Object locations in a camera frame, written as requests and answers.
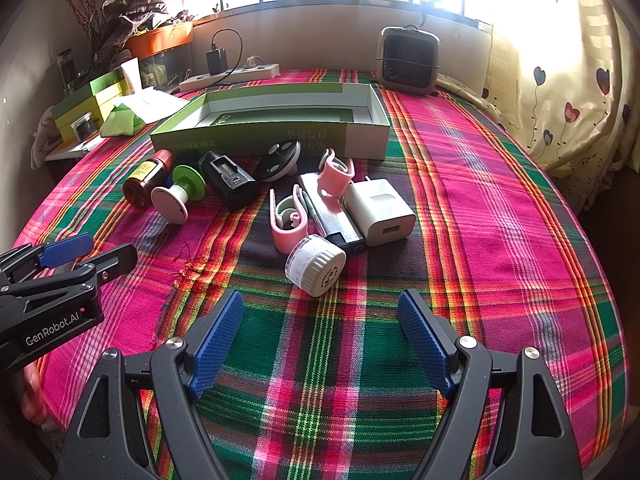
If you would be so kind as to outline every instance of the black round object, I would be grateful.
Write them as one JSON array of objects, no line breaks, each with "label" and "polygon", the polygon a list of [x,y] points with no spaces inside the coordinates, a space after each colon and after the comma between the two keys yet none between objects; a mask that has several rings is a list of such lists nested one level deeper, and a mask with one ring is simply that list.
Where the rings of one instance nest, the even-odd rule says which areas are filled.
[{"label": "black round object", "polygon": [[300,142],[283,140],[269,148],[269,153],[260,159],[254,171],[254,179],[262,182],[275,182],[298,169]]}]

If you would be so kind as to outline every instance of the brown medicine bottle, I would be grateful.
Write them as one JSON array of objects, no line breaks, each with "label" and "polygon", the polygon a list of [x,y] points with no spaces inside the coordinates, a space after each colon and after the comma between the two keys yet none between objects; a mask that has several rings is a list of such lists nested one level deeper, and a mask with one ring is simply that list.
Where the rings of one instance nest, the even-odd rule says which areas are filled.
[{"label": "brown medicine bottle", "polygon": [[166,184],[174,165],[174,156],[168,150],[158,150],[149,160],[140,164],[122,185],[124,198],[133,207],[151,204],[151,190]]}]

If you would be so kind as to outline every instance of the human hand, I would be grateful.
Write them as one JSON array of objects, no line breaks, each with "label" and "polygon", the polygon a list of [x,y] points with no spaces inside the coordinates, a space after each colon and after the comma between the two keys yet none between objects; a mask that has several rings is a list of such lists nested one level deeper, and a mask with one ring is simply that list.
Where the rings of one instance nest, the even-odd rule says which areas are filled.
[{"label": "human hand", "polygon": [[40,373],[35,363],[24,367],[24,393],[20,399],[20,410],[28,421],[36,426],[47,420],[47,409],[40,387]]}]

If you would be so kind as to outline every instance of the plug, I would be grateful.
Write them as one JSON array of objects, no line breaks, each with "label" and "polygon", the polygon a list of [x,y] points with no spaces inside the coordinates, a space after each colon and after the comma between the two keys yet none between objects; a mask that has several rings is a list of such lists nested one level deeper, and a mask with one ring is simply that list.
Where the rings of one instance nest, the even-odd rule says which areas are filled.
[{"label": "plug", "polygon": [[414,228],[415,213],[384,178],[351,182],[342,200],[369,247],[406,238]]},{"label": "plug", "polygon": [[211,42],[211,50],[207,52],[207,67],[211,75],[222,74],[228,70],[225,49],[216,48],[213,42]]},{"label": "plug", "polygon": [[256,68],[261,65],[266,65],[266,63],[260,56],[249,56],[243,68]]}]

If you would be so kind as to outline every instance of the bed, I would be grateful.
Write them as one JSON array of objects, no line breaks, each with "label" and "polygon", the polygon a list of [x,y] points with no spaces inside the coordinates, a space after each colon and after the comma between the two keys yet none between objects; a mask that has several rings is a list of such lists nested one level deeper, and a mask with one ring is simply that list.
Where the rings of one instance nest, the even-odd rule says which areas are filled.
[{"label": "bed", "polygon": [[[371,82],[350,70],[284,72],[250,84]],[[231,478],[410,478],[444,409],[406,342],[398,294],[414,287],[458,333],[488,348],[537,347],[574,426],[583,466],[622,430],[628,365],[607,280],[550,180],[493,122],[454,94],[376,86],[392,125],[386,160],[356,160],[356,180],[386,178],[417,214],[407,240],[350,258],[319,299],[284,277],[268,186],[229,213],[209,193],[183,226],[140,212],[121,186],[153,148],[151,125],[109,139],[53,190],[16,244],[89,232],[94,253],[130,242],[136,269],[103,288],[104,322],[38,362],[47,409],[68,425],[103,349],[149,351],[181,335],[227,287],[244,319],[198,412]],[[183,97],[193,98],[194,92]],[[256,160],[244,161],[251,171]],[[276,183],[290,193],[293,180]],[[152,394],[143,394],[158,471],[173,469]],[[491,396],[468,476],[482,472]]]}]

